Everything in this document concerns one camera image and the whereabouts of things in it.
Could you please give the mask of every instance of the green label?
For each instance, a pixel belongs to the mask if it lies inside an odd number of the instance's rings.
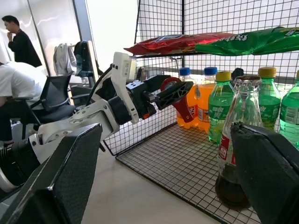
[[[281,105],[280,119],[293,125],[299,125],[299,108]]]
[[[218,120],[225,120],[230,106],[216,106],[209,104],[209,117]]]
[[[259,105],[263,120],[276,120],[278,117],[279,105]]]

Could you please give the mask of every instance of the red chip bag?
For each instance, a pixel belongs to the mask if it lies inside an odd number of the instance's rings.
[[[134,55],[170,54],[195,51],[195,45],[213,43],[221,38],[234,34],[206,33],[194,35],[166,35],[152,38],[135,44],[133,47],[124,48]]]

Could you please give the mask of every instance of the bottle label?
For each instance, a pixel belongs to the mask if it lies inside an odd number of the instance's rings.
[[[189,106],[189,111],[192,114],[193,118],[197,117],[197,105]],[[182,116],[177,111],[177,117],[182,118]]]
[[[209,110],[198,108],[198,119],[202,122],[209,123]]]
[[[226,161],[229,164],[235,165],[235,155],[231,140],[222,134],[220,145],[219,145],[219,158]]]
[[[216,105],[211,105],[209,104],[209,117],[213,119],[218,119],[218,120],[225,120],[228,111],[229,111],[230,105],[229,106],[216,106]]]
[[[286,123],[299,125],[299,108],[281,105],[280,119]]]
[[[261,117],[264,120],[276,120],[278,117],[279,105],[259,105]]]

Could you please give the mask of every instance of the man in black jacket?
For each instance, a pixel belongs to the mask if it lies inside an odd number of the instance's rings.
[[[34,67],[41,66],[42,63],[31,43],[31,40],[25,32],[20,29],[20,23],[12,15],[6,15],[2,18],[6,29],[9,43],[8,47],[14,52],[16,62],[24,62]]]

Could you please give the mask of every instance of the white cloth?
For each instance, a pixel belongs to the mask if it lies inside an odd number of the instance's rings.
[[[56,75],[76,74],[76,57],[71,46],[66,43],[61,43],[55,47],[53,63]]]
[[[37,68],[21,62],[8,62],[0,66],[0,97],[32,97],[37,102],[47,77]]]

